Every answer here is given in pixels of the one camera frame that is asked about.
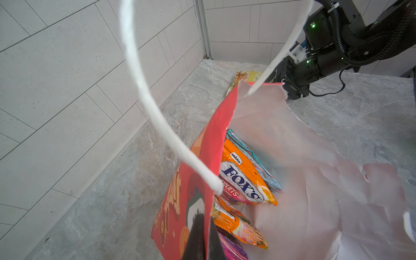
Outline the purple pink candy packet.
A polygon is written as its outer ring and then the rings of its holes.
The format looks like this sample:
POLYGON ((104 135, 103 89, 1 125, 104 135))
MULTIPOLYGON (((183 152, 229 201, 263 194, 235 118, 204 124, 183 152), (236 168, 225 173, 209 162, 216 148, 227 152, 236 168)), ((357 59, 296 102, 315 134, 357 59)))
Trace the purple pink candy packet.
POLYGON ((219 227, 217 232, 227 260, 249 260, 248 254, 234 236, 219 227))

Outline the red paper gift bag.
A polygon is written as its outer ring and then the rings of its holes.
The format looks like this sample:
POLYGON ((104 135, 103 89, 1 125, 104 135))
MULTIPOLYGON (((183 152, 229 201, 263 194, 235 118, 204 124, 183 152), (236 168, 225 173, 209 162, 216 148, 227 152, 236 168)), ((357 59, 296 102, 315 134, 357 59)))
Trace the red paper gift bag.
POLYGON ((286 45, 254 83, 241 81, 218 106, 188 147, 166 122, 144 76, 137 43, 133 1, 122 1, 120 26, 126 61, 150 122, 180 158, 154 220, 151 237, 166 260, 181 260, 196 214, 204 215, 205 253, 226 131, 231 129, 261 162, 283 175, 277 206, 241 205, 265 236, 269 249, 252 244, 252 260, 413 260, 416 242, 404 189, 389 164, 357 166, 331 141, 305 125, 289 108, 281 83, 266 83, 287 55, 312 9, 304 1, 286 45))

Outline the yellow snack packet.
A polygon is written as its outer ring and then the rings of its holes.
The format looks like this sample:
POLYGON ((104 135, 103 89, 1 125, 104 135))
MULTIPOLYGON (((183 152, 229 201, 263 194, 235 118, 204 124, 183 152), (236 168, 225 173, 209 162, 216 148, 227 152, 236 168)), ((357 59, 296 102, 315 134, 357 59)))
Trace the yellow snack packet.
POLYGON ((241 80, 246 82, 256 82, 262 76, 262 74, 263 73, 259 71, 238 71, 236 73, 234 82, 227 89, 225 96, 228 96, 241 80))

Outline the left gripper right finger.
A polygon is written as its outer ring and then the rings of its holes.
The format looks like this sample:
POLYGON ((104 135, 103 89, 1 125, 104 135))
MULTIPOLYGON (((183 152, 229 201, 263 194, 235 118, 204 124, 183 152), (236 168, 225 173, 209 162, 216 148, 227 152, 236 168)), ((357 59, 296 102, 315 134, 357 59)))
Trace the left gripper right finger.
POLYGON ((226 260, 213 219, 210 220, 208 260, 226 260))

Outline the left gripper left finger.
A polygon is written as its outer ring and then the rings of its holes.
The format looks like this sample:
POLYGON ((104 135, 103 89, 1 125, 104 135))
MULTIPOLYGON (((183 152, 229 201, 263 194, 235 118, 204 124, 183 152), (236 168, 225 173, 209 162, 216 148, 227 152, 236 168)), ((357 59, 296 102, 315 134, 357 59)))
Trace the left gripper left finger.
POLYGON ((196 214, 182 260, 205 260, 204 215, 196 214))

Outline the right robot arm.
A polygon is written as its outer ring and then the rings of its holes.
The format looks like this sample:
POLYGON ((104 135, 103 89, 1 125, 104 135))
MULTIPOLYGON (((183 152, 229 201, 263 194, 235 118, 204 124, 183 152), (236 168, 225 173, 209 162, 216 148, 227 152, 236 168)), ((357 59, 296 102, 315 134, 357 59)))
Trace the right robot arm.
POLYGON ((416 44, 416 3, 395 1, 375 22, 365 25, 353 1, 320 1, 303 26, 305 40, 267 78, 283 82, 290 100, 316 94, 310 84, 397 56, 416 44))

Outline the orange Fox's candy packet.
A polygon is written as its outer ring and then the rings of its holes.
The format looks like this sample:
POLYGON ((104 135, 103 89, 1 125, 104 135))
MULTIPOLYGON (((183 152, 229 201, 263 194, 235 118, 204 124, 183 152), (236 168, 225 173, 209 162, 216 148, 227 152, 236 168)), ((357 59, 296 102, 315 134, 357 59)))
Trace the orange Fox's candy packet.
POLYGON ((253 163, 228 138, 224 141, 219 177, 223 182, 221 197, 232 204, 278 205, 253 163))

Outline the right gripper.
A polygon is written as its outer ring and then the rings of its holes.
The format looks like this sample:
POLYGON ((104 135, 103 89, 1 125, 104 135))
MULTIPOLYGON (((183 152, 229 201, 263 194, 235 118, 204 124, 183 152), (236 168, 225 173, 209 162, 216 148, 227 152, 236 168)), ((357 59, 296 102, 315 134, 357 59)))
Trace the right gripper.
POLYGON ((275 80, 284 83, 289 100, 309 95, 323 97, 334 93, 315 94, 310 90, 310 84, 350 68, 352 66, 344 62, 335 48, 325 48, 298 64, 290 56, 286 57, 275 69, 275 80))

